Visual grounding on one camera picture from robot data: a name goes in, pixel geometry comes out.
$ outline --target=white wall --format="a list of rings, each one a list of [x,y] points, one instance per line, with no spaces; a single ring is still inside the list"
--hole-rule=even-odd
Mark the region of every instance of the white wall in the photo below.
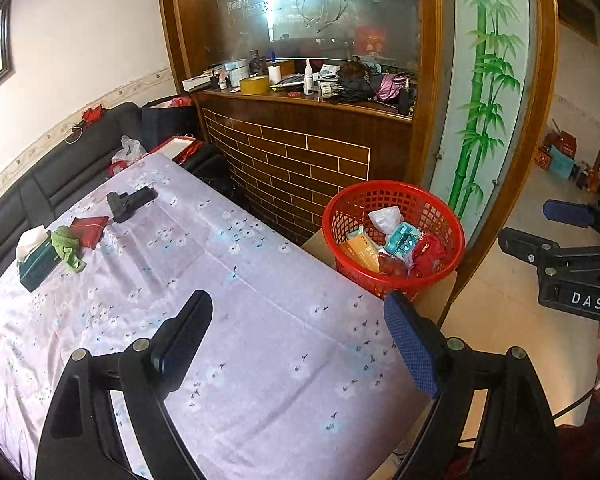
[[[576,160],[593,164],[600,150],[600,14],[590,0],[579,0],[596,13],[598,44],[560,24],[558,71],[549,120],[578,141]]]
[[[169,66],[158,0],[12,0],[11,52],[0,172],[85,104]]]

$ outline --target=green tissue box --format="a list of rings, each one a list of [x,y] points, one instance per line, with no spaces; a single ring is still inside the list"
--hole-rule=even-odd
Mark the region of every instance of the green tissue box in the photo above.
[[[48,236],[40,247],[27,256],[24,262],[18,262],[20,283],[29,292],[33,292],[40,286],[40,283],[45,281],[45,278],[60,261],[58,252],[51,244],[51,236]]]

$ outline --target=basket rim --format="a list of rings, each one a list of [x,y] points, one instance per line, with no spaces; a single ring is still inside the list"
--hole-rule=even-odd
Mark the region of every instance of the basket rim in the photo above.
[[[460,242],[458,246],[455,248],[455,254],[452,260],[447,264],[447,266],[432,274],[431,276],[426,276],[424,278],[400,278],[397,276],[387,276],[386,274],[380,274],[379,272],[373,272],[372,270],[367,269],[366,267],[361,266],[356,263],[354,260],[349,258],[338,246],[335,239],[333,238],[333,234],[331,233],[331,216],[333,215],[333,209],[335,205],[346,195],[351,193],[358,192],[367,192],[374,190],[381,190],[382,186],[392,186],[392,187],[401,187],[404,190],[408,190],[411,192],[415,192],[414,194],[421,195],[423,198],[426,198],[427,201],[433,205],[438,211],[443,213],[445,219],[449,223],[449,227],[451,227],[454,238],[458,238]],[[388,289],[414,289],[414,288],[423,288],[427,285],[432,285],[433,283],[437,283],[448,275],[451,274],[454,270],[458,268],[460,264],[460,260],[464,256],[464,229],[462,228],[462,224],[460,223],[458,216],[451,211],[450,207],[440,200],[437,196],[431,194],[429,191],[426,191],[418,186],[414,186],[412,184],[406,184],[404,182],[399,182],[397,180],[367,180],[366,182],[360,182],[358,184],[354,184],[353,186],[346,187],[341,192],[336,194],[329,203],[327,207],[324,209],[324,213],[322,214],[322,234],[324,236],[324,240],[327,243],[327,247],[330,249],[331,253],[335,257],[336,261],[350,269],[354,269],[358,273],[362,274],[368,279],[375,280],[379,285],[384,286]]]

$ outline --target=metal screw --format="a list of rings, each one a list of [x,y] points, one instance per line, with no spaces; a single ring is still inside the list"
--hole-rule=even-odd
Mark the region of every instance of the metal screw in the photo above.
[[[138,339],[136,341],[134,341],[134,350],[136,352],[143,352],[144,350],[146,350],[147,348],[149,348],[149,340],[142,338],[142,339]]]
[[[461,339],[458,339],[457,337],[452,337],[446,340],[446,346],[449,347],[449,349],[458,352],[464,348],[464,343]]]
[[[526,352],[519,346],[514,346],[511,349],[511,355],[513,355],[513,357],[515,357],[516,359],[522,360],[526,357]]]
[[[78,348],[71,354],[71,359],[79,361],[80,359],[84,359],[85,355],[87,355],[87,351],[84,348]]]

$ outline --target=white bottle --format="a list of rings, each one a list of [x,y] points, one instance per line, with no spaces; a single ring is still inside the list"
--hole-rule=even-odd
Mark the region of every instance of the white bottle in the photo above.
[[[314,93],[314,71],[307,59],[304,69],[304,95],[311,95],[312,93]]]

